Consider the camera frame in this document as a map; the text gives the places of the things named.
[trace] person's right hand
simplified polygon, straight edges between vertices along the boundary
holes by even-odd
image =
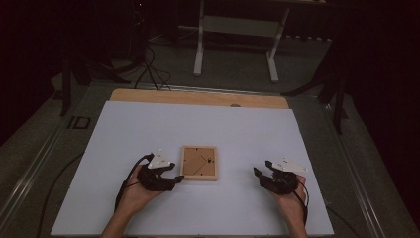
[[[303,190],[303,185],[305,185],[306,178],[297,176],[297,180],[299,181],[299,185],[296,189],[296,194],[305,201],[306,194]],[[278,209],[286,221],[290,237],[308,237],[303,222],[303,207],[296,195],[294,193],[278,195],[272,191],[270,193],[274,197],[278,204]]]

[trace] square wooden frame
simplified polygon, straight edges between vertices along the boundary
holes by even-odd
[[[205,168],[204,169],[204,173],[205,172],[210,172],[209,174],[213,174],[214,175],[186,175],[184,173],[184,170],[186,169],[186,167],[188,167],[188,163],[186,162],[188,160],[188,155],[185,154],[185,151],[188,149],[204,149],[204,150],[212,150],[213,151],[213,159],[214,159],[214,163],[212,161],[212,163],[206,163],[204,164]],[[210,146],[182,146],[182,157],[181,157],[181,170],[180,170],[180,174],[182,176],[184,176],[184,179],[186,180],[217,180],[217,178],[219,177],[219,171],[218,171],[218,155],[217,155],[217,148],[216,147],[210,147]]]

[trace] hand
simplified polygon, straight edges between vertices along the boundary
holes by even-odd
[[[302,176],[297,176],[299,181],[298,187],[296,189],[296,194],[305,201],[306,194],[303,190],[303,185],[305,185],[306,178]],[[284,217],[289,233],[291,237],[307,237],[305,224],[303,222],[303,208],[299,199],[294,193],[286,195],[278,195],[274,192],[270,192],[272,197],[278,204],[278,209],[280,210],[281,215]]]
[[[137,173],[141,167],[142,165],[137,166],[133,171],[117,208],[117,211],[125,211],[130,216],[141,211],[153,198],[163,193],[163,191],[149,191],[139,184]]]

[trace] gray floor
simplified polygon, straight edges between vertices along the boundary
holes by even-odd
[[[200,77],[192,74],[195,45],[191,41],[183,39],[178,45],[151,44],[156,53],[153,66],[170,72],[168,84],[172,89],[206,88],[279,95],[281,91],[293,89],[310,80],[329,47],[328,42],[282,41],[275,57],[281,82],[272,84],[262,50],[264,42],[251,48],[235,48],[229,44],[216,44],[211,36],[208,37],[213,41],[206,42]],[[141,68],[122,76],[135,81],[142,71]],[[52,80],[59,87],[60,75]],[[150,82],[146,75],[139,88],[151,88]],[[5,237],[35,237],[42,206],[53,180],[67,162],[86,148],[102,106],[112,91],[133,85],[118,85],[100,77],[96,77],[89,87],[73,85],[73,104],[67,117],[58,116],[60,101],[51,99],[0,148],[1,204],[7,204],[7,198],[31,161],[42,155],[47,158],[26,199],[18,203],[19,209],[11,214]],[[296,115],[326,204],[341,214],[361,237],[382,236],[370,233],[364,207],[372,207],[384,237],[420,237],[351,97],[346,97],[345,110],[349,118],[342,121],[343,136],[339,136],[331,126],[328,106],[319,104],[314,97],[318,90],[315,88],[287,100]],[[90,117],[92,123],[86,130],[68,129],[66,126],[71,116]],[[56,135],[56,140],[51,138],[52,133]],[[52,191],[42,237],[50,237],[77,164],[72,164],[63,173]],[[356,237],[336,215],[329,214],[336,233],[333,237]]]

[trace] white table leg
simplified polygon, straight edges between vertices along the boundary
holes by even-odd
[[[286,8],[284,10],[283,16],[281,18],[281,22],[278,25],[277,33],[274,38],[274,45],[272,46],[270,51],[266,52],[266,60],[268,62],[268,69],[269,69],[269,75],[271,77],[271,82],[278,83],[278,74],[277,74],[277,68],[275,67],[275,61],[274,56],[275,52],[277,51],[278,44],[281,40],[281,35],[283,34],[284,26],[286,24],[287,16],[290,12],[290,8]]]
[[[201,75],[201,66],[203,64],[203,18],[204,18],[204,0],[200,1],[200,18],[198,20],[198,47],[197,54],[195,55],[195,64],[194,64],[194,75]]]

